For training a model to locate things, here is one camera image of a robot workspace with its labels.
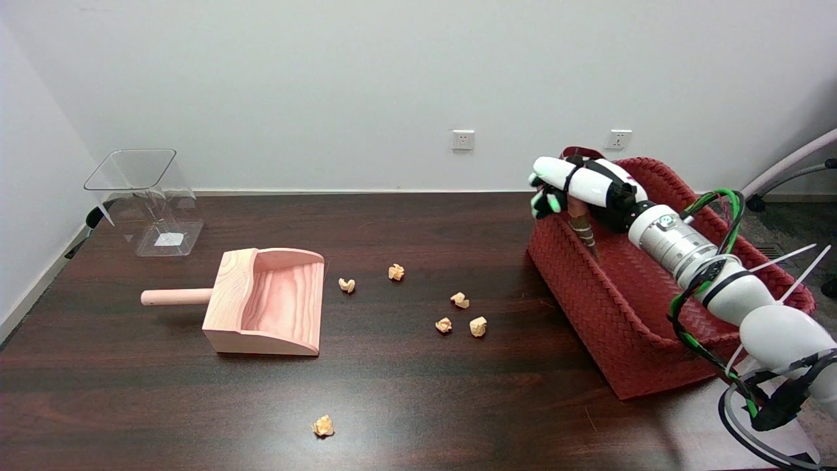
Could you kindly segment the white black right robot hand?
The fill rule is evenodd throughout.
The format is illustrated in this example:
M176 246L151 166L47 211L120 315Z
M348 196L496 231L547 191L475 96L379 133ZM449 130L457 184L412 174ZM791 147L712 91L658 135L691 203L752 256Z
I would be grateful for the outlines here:
M655 205L630 174L603 158L540 157L529 184L538 189L531 199L533 217L568 212L574 198L590 206L589 214L599 226L616 234L628 232L639 215Z

